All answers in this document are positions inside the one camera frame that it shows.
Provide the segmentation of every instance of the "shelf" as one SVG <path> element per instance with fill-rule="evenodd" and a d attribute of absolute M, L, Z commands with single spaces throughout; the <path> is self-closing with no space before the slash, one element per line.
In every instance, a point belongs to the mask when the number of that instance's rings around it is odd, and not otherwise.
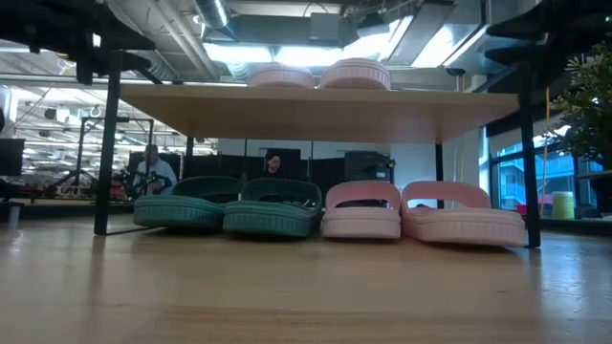
<path fill-rule="evenodd" d="M 121 99 L 199 138 L 441 143 L 518 109 L 517 96 L 124 85 Z"/>

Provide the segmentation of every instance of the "wooden tabletop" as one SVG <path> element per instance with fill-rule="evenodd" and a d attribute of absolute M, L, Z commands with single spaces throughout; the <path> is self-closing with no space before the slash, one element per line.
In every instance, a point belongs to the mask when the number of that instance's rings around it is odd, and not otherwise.
<path fill-rule="evenodd" d="M 516 95 L 123 85 L 121 99 L 193 138 L 442 143 L 518 109 Z"/>

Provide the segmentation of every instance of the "floor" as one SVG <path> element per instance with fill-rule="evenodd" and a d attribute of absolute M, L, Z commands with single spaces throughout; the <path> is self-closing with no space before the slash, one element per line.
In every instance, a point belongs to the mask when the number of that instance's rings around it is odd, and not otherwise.
<path fill-rule="evenodd" d="M 126 228 L 129 217 L 114 217 Z M 0 229 L 0 341 L 609 343 L 612 241 L 262 243 L 92 219 Z"/>

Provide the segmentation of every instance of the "shirt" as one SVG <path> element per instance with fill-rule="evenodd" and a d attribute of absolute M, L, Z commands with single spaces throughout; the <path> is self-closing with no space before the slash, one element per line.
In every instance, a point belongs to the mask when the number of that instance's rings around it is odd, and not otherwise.
<path fill-rule="evenodd" d="M 144 163 L 144 161 L 139 163 L 137 171 L 143 174 L 146 172 L 146 164 Z M 170 167 L 170 164 L 161 159 L 158 159 L 155 164 L 149 166 L 149 176 L 151 175 L 151 172 L 155 172 L 160 177 L 167 177 L 168 179 L 170 179 L 172 185 L 163 189 L 160 193 L 160 195 L 170 195 L 172 193 L 172 187 L 174 187 L 174 185 L 176 184 L 176 175 L 174 174 L 172 167 Z M 140 176 L 136 176 L 136 178 L 134 178 L 134 185 L 136 185 L 140 181 Z M 149 187 L 146 194 L 153 195 L 153 189 Z"/>

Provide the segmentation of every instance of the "potted plant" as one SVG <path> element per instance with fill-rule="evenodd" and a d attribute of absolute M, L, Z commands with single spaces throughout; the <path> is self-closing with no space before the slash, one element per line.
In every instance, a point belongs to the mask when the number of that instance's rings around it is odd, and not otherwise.
<path fill-rule="evenodd" d="M 552 108 L 562 115 L 550 135 L 575 157 L 612 170 L 612 44 L 596 44 L 588 57 L 570 59 L 567 72 L 572 86 L 553 101 Z M 558 129 L 564 126 L 570 129 L 561 135 Z M 598 210 L 612 210 L 612 176 L 591 180 L 591 187 Z"/>

